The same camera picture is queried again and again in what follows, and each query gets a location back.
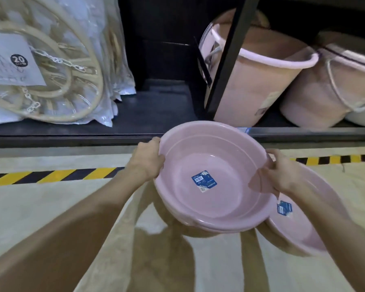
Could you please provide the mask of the person's left hand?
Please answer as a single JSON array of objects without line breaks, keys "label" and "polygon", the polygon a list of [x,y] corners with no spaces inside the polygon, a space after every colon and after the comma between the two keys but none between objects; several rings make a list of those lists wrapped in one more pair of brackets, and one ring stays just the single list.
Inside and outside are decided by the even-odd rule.
[{"label": "person's left hand", "polygon": [[160,147],[153,147],[151,141],[139,142],[132,153],[126,170],[142,181],[156,178],[165,163],[165,156],[159,154]]}]

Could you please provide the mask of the person's right hand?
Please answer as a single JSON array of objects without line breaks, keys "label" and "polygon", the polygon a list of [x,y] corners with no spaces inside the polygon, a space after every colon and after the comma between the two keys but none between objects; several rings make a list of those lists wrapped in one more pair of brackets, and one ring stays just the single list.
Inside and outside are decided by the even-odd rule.
[{"label": "person's right hand", "polygon": [[300,175],[300,165],[282,154],[282,163],[272,163],[260,169],[277,191],[290,198],[301,197],[305,186]]}]

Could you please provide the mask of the pink plastic basin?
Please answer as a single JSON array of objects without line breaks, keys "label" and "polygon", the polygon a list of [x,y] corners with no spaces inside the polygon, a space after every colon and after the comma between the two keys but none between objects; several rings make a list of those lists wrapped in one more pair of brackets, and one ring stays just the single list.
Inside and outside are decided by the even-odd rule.
[{"label": "pink plastic basin", "polygon": [[[308,186],[326,201],[336,212],[347,219],[351,219],[349,212],[337,192],[328,182],[304,164],[300,164],[300,172]],[[296,249],[310,256],[329,256],[324,243],[297,204],[283,193],[275,194],[277,203],[280,200],[292,203],[293,217],[285,217],[277,213],[277,203],[265,221],[269,228],[286,240]]]},{"label": "pink plastic basin", "polygon": [[[193,121],[166,132],[159,154],[165,163],[154,184],[172,204],[208,217],[224,216],[253,193],[277,194],[260,169],[270,166],[265,149],[251,136],[232,126]],[[200,192],[192,176],[207,170],[218,183]]]},{"label": "pink plastic basin", "polygon": [[246,202],[224,216],[208,217],[185,209],[179,201],[168,203],[160,195],[167,210],[183,225],[215,233],[237,233],[248,231],[267,220],[277,203],[272,193],[253,193]]}]

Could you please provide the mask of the person's right forearm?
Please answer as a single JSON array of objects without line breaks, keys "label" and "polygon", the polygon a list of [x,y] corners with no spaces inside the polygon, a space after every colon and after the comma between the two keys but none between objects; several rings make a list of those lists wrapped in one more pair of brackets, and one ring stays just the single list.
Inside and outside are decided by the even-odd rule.
[{"label": "person's right forearm", "polygon": [[301,208],[352,288],[365,292],[365,229],[340,215],[304,182],[281,180],[276,188]]}]

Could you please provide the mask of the person's left forearm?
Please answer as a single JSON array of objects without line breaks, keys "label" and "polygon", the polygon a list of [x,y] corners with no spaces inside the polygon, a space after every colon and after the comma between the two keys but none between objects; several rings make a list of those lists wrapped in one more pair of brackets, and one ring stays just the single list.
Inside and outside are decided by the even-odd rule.
[{"label": "person's left forearm", "polygon": [[126,168],[0,256],[0,292],[73,292],[132,194],[158,173]]}]

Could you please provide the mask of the black metal shelf rack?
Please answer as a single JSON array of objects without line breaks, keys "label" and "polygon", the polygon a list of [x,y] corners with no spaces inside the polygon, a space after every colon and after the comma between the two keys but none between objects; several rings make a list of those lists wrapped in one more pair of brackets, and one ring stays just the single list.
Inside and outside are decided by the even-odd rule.
[{"label": "black metal shelf rack", "polygon": [[[0,125],[0,148],[137,144],[206,119],[198,44],[209,23],[244,0],[118,0],[137,94],[118,103],[112,127],[25,119]],[[273,29],[309,43],[322,29],[365,37],[365,0],[259,0]]]}]

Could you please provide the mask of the blue basin label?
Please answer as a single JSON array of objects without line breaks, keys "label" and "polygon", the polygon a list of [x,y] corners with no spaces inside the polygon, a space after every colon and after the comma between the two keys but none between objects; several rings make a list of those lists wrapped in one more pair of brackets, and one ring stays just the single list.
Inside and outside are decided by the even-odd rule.
[{"label": "blue basin label", "polygon": [[200,192],[208,191],[218,184],[207,170],[204,170],[199,174],[192,176],[191,179],[198,187]]},{"label": "blue basin label", "polygon": [[277,213],[279,215],[292,218],[293,217],[293,207],[292,203],[280,200],[277,203]]}]

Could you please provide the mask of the pink bucket with white rim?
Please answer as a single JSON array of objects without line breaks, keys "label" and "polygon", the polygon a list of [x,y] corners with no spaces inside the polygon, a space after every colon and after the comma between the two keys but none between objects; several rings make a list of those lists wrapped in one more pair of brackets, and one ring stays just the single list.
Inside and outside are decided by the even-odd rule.
[{"label": "pink bucket with white rim", "polygon": [[214,121],[252,127],[304,69],[318,62],[304,42],[270,29],[256,10],[231,72]]}]

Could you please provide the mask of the bagged beige round clip hangers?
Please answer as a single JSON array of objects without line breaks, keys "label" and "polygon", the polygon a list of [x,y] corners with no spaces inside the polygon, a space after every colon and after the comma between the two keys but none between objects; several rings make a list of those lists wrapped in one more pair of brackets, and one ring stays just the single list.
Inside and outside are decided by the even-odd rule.
[{"label": "bagged beige round clip hangers", "polygon": [[46,83],[0,85],[0,124],[112,127],[116,101],[136,93],[117,0],[0,0],[0,33],[26,39]]}]

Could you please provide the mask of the white paper hanger label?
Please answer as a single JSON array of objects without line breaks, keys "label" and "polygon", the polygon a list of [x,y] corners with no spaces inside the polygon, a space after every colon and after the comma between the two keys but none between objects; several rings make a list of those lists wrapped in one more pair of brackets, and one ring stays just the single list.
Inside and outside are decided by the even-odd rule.
[{"label": "white paper hanger label", "polygon": [[26,39],[0,33],[0,85],[46,86]]}]

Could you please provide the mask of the black slanted shelf post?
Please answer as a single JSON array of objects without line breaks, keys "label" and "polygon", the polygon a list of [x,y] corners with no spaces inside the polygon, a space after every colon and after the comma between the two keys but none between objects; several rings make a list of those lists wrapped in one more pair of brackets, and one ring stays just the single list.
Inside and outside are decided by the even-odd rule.
[{"label": "black slanted shelf post", "polygon": [[245,35],[255,17],[259,1],[260,0],[242,0],[236,7],[217,71],[213,82],[210,85],[209,98],[205,107],[207,120],[214,120]]}]

